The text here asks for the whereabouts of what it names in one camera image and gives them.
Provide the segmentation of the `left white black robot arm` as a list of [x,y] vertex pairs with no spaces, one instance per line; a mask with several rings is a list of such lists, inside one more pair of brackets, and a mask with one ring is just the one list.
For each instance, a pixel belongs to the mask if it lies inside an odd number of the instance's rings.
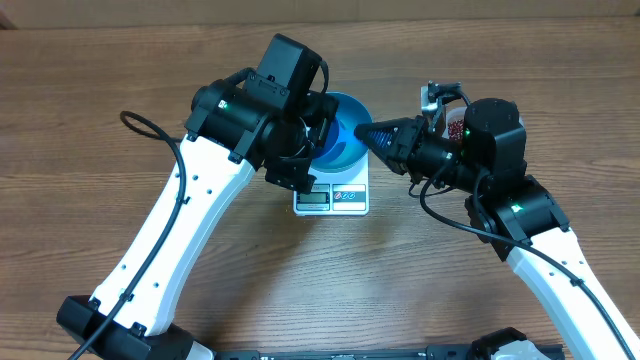
[[314,91],[322,57],[282,34],[257,67],[200,88],[182,138],[129,112],[121,120],[166,141],[176,163],[131,246],[89,295],[70,296],[57,323],[77,353],[103,359],[211,359],[213,350],[174,323],[199,255],[225,211],[258,171],[274,185],[307,193],[314,153],[327,140],[338,102]]

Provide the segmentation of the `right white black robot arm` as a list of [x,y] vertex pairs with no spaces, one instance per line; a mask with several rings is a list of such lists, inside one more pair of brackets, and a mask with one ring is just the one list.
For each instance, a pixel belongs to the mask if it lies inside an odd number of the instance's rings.
[[490,244],[525,283],[577,359],[636,359],[639,337],[591,270],[558,202],[524,159],[515,103],[468,102],[458,139],[435,119],[359,125],[354,134],[392,172],[423,187],[422,209]]

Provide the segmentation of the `red beans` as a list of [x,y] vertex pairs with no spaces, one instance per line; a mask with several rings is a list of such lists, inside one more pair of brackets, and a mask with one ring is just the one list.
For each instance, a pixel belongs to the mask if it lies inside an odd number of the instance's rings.
[[461,142],[464,136],[464,120],[451,120],[447,123],[449,139]]

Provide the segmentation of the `blue plastic measuring scoop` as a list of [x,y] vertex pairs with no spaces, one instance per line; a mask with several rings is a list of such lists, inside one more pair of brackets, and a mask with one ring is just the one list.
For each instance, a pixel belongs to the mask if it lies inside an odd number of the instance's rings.
[[338,158],[354,159],[361,156],[361,143],[354,135],[355,126],[341,120],[334,120],[324,146],[316,155],[328,161]]

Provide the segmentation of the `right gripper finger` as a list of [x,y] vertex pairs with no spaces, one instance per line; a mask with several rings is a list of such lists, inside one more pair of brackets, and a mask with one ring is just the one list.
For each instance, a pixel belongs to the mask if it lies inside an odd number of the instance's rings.
[[393,173],[404,175],[408,150],[391,133],[359,134],[357,138]]
[[403,117],[382,122],[357,125],[355,137],[366,145],[392,145],[403,135],[413,136],[423,127],[421,117]]

